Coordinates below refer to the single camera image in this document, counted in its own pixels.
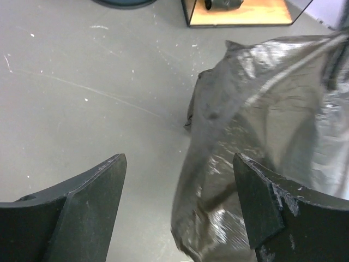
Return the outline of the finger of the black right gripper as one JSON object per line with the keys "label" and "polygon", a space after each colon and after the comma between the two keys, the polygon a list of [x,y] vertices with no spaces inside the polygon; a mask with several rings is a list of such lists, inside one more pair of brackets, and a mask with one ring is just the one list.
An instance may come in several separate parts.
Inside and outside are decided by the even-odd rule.
{"label": "finger of the black right gripper", "polygon": [[335,50],[329,52],[324,66],[324,85],[327,90],[336,90],[340,63],[344,59],[344,53],[348,47],[348,27],[344,27],[341,33],[344,33],[346,39]]}

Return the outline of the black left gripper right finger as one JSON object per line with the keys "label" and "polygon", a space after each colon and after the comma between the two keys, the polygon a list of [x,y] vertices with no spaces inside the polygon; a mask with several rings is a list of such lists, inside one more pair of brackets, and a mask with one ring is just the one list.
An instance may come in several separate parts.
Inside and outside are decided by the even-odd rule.
{"label": "black left gripper right finger", "polygon": [[239,202],[258,261],[348,261],[348,200],[304,187],[235,154]]}

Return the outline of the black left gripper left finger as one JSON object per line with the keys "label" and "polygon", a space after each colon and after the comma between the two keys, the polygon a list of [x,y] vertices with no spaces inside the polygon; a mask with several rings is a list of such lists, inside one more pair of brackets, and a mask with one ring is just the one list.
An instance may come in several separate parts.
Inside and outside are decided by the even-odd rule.
{"label": "black left gripper left finger", "polygon": [[127,159],[116,154],[39,192],[1,203],[1,261],[105,261]]}

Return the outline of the black trash bag roll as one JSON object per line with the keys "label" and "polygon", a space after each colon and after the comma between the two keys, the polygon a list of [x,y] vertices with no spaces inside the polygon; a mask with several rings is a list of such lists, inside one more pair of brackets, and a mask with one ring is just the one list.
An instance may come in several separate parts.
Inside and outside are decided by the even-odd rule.
{"label": "black trash bag roll", "polygon": [[243,4],[244,0],[204,0],[207,10],[236,10]]}

